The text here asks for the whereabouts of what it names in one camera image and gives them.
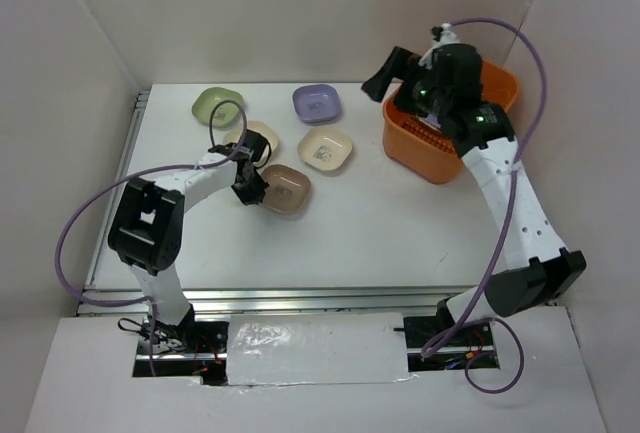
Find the brown plate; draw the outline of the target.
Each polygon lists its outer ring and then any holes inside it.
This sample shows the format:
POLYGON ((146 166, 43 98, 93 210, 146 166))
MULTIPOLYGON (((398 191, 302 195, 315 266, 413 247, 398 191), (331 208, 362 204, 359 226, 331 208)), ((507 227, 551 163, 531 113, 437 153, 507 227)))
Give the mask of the brown plate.
POLYGON ((283 164, 267 166, 261 173, 268 183, 261 205, 287 216, 302 214, 312 193, 311 180, 301 171, 283 164))

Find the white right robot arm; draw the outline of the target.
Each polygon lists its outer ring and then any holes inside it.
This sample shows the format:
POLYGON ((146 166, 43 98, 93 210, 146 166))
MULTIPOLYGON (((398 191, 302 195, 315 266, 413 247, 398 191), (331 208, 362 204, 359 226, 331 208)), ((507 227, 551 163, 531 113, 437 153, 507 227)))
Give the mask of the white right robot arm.
POLYGON ((510 317, 558 298, 586 268, 584 254, 569 250, 551 226, 522 165, 524 144, 507 111, 486 98, 485 69, 469 44, 440 45, 425 55, 396 46, 362 85, 375 102, 437 122, 500 229, 490 262, 504 258, 505 270, 489 266, 476 287, 437 306, 435 331, 450 345, 469 334, 471 322, 510 317))

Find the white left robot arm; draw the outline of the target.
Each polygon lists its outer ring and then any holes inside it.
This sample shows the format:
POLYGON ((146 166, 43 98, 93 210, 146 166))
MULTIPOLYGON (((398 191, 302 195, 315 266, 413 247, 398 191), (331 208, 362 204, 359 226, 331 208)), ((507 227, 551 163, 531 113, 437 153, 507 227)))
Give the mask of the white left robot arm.
POLYGON ((150 313, 163 342, 176 352, 196 343, 194 307, 185 296, 176 268, 186 213, 212 194, 231 189, 244 205, 265 197, 268 183, 258 167, 272 147, 249 130, 241 143, 216 145, 195 167, 155 180, 129 180, 108 234, 108 246, 126 264, 151 299, 150 313))

